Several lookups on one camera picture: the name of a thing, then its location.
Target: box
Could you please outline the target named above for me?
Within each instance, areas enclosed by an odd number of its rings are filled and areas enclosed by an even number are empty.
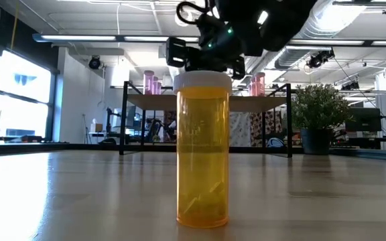
[[[103,130],[103,125],[102,124],[98,124],[98,123],[96,123],[96,124],[91,124],[90,125],[90,130],[89,130],[89,132],[90,133],[97,133],[97,132],[102,132],[102,130]]]

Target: ceiling duct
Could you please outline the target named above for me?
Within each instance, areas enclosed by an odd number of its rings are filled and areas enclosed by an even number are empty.
[[[324,39],[332,38],[348,27],[365,10],[364,6],[339,6],[333,5],[333,0],[318,0],[311,10],[308,20],[295,36],[302,39]],[[269,52],[265,55],[262,63],[254,69],[261,72],[263,68],[277,68],[280,70],[290,69],[301,59],[307,56],[310,50],[283,49],[278,54]],[[271,76],[271,81],[279,78],[285,71],[265,71]]]

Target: green plant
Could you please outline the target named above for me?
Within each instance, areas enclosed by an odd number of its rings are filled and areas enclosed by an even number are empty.
[[[326,84],[297,88],[292,102],[293,124],[299,129],[333,129],[351,118],[348,102]]]

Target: ceiling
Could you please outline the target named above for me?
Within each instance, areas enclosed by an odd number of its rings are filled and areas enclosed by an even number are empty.
[[[121,35],[191,35],[198,36],[194,26],[181,27],[174,21],[175,4],[162,5],[162,2],[150,3],[143,0],[142,4],[92,4],[86,1],[57,1],[57,0],[21,0],[19,4],[19,18],[40,33],[59,34],[121,34]],[[0,6],[14,14],[16,1],[0,0]],[[119,30],[117,29],[117,6],[119,6]],[[349,39],[386,39],[386,15],[382,8],[368,8],[360,14],[352,24],[342,30],[337,38]],[[130,57],[135,66],[131,72],[131,79],[141,82],[144,70],[153,70],[159,78],[168,75],[168,67],[158,60],[160,44],[76,44],[76,49],[89,50],[91,48],[121,48]],[[359,74],[360,87],[369,89],[374,87],[374,74],[382,68],[370,66],[386,66],[386,48],[335,48],[336,59],[348,75]],[[116,64],[117,56],[103,56],[107,64]],[[346,78],[346,74],[333,60],[323,65],[323,68],[304,70],[305,61],[300,62],[294,69],[282,77],[284,82],[291,83],[334,83]]]

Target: shelf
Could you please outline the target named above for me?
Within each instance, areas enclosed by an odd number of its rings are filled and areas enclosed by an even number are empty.
[[[127,100],[143,110],[176,110],[175,95],[130,94]],[[282,104],[285,97],[230,96],[230,111],[233,112],[266,112]]]

